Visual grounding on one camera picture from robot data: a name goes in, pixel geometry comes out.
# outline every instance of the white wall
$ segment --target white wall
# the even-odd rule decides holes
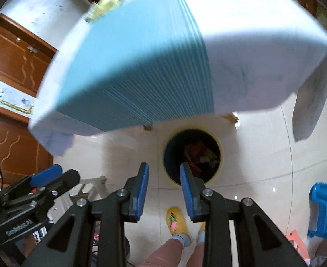
[[[87,0],[8,0],[0,13],[58,49],[89,6]]]

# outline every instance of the black cable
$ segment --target black cable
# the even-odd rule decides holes
[[[3,178],[3,173],[1,171],[1,168],[0,168],[0,175],[1,175],[1,189],[3,189],[3,186],[4,186],[4,178]]]

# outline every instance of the wooden cabinet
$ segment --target wooden cabinet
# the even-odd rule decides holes
[[[0,80],[36,96],[56,49],[0,14]]]
[[[36,97],[56,49],[0,14],[0,80]],[[0,107],[0,167],[4,183],[38,173],[52,156],[27,130],[29,119]]]
[[[16,182],[52,164],[52,156],[29,133],[27,124],[0,114],[0,167],[5,183]]]

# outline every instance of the yellow slipper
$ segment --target yellow slipper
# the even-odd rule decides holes
[[[201,227],[200,227],[200,230],[198,231],[198,233],[200,232],[200,231],[205,231],[206,230],[206,222],[203,222],[202,223],[202,225],[201,225]]]
[[[167,210],[166,223],[171,235],[174,234],[185,234],[190,240],[190,234],[187,229],[186,221],[181,210],[177,207],[172,207]]]

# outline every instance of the white tile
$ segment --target white tile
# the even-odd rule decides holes
[[[296,230],[305,242],[310,253],[314,253],[321,242],[319,238],[307,238],[311,220],[314,225],[317,220],[318,208],[310,204],[309,193],[315,183],[327,183],[327,160],[312,167],[293,173],[293,195],[288,233]]]
[[[62,157],[53,160],[63,170],[74,169],[82,179],[96,178],[102,172],[102,135],[75,136],[74,144]]]
[[[55,163],[75,169],[82,179],[106,176],[108,184],[124,185],[136,176],[140,163],[149,164],[149,187],[157,188],[157,132],[132,127],[96,136],[76,136],[72,148]]]
[[[292,132],[292,114],[295,102],[296,95],[292,94],[282,104],[291,143],[294,172],[327,159],[327,101],[312,135],[308,139],[299,142],[294,141]]]
[[[164,244],[170,237],[170,230],[166,224],[166,212],[171,207],[179,207],[186,219],[186,224],[188,231],[190,233],[192,244],[185,247],[182,253],[181,263],[178,267],[184,267],[187,264],[188,259],[191,257],[196,243],[196,237],[200,229],[201,223],[193,223],[187,215],[186,205],[184,204],[182,190],[159,190],[159,200],[160,200],[160,213],[161,213],[161,244]]]
[[[213,189],[227,199],[240,201],[244,197],[252,198],[281,232],[286,234],[291,208],[292,175]]]
[[[122,189],[124,187],[124,184],[123,185],[103,184],[103,185],[104,185],[108,195],[110,195],[112,192],[115,192],[115,191],[117,191],[119,189]]]
[[[163,155],[169,140],[184,129],[199,128],[213,134],[223,149],[223,163],[210,187],[269,179],[292,172],[289,139],[280,107],[239,112],[240,128],[217,116],[162,122],[158,128],[159,188],[178,188],[167,176]]]

